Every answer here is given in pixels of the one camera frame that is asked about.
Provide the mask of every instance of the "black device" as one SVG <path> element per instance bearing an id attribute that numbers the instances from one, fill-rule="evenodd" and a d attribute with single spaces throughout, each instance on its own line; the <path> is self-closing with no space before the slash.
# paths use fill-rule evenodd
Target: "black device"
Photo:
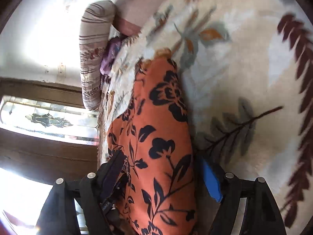
<path id="1" fill-rule="evenodd" d="M 58 179 L 37 221 L 38 235 L 80 235 L 74 199 L 84 211 L 90 235 L 122 235 L 118 230 L 119 214 L 113 206 L 128 182 L 126 174 L 120 176 L 125 158 L 118 150 L 97 173 L 70 182 Z M 240 198 L 247 198 L 240 235 L 286 235 L 280 211 L 264 178 L 241 180 L 209 159 L 204 160 L 218 179 L 223 195 L 210 235 L 231 234 Z M 116 229 L 112 232 L 109 225 Z"/>

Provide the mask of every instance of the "blue gripper pad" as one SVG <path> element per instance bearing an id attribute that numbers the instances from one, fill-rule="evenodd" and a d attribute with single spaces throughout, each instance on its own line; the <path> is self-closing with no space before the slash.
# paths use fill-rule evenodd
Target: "blue gripper pad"
<path id="1" fill-rule="evenodd" d="M 223 195 L 220 190 L 220 182 L 218 178 L 215 176 L 208 163 L 201 156 L 197 156 L 196 162 L 200 168 L 201 177 L 210 196 L 215 199 L 216 202 L 220 203 L 223 199 Z"/>

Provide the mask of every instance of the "orange floral fabric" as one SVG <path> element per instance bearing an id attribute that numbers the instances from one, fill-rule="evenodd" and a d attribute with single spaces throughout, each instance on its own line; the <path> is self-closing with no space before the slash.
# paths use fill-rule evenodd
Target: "orange floral fabric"
<path id="1" fill-rule="evenodd" d="M 126 155 L 125 197 L 117 208 L 141 235 L 192 233 L 197 220 L 193 158 L 175 62 L 138 68 L 127 110 L 108 130 L 110 156 Z"/>

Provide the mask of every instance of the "stained glass window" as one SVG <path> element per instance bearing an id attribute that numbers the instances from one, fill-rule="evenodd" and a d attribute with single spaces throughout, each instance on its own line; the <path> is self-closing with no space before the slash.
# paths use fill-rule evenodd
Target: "stained glass window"
<path id="1" fill-rule="evenodd" d="M 4 96 L 0 127 L 40 138 L 97 145 L 98 112 L 47 102 Z"/>

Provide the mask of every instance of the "white wall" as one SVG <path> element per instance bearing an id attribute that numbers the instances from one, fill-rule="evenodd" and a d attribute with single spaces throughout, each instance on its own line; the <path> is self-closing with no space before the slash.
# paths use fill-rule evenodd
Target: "white wall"
<path id="1" fill-rule="evenodd" d="M 21 2 L 0 35 L 0 77 L 81 86 L 80 18 L 98 0 L 74 0 L 68 11 L 66 1 Z"/>

